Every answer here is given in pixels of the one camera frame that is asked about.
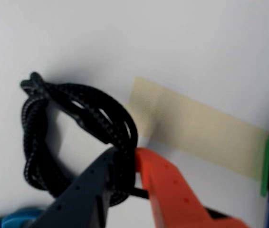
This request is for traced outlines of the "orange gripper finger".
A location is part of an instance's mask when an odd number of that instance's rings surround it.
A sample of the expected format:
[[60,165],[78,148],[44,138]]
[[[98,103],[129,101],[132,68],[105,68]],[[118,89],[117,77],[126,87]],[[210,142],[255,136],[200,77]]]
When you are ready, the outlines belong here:
[[212,218],[178,168],[146,148],[135,150],[136,169],[148,192],[157,228],[245,228],[233,217]]

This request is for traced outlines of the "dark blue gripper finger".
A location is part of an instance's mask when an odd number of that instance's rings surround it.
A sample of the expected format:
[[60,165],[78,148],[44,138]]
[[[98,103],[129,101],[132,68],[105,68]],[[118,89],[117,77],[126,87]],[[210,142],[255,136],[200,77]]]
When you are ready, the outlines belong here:
[[104,228],[115,187],[114,154],[101,154],[31,227]]

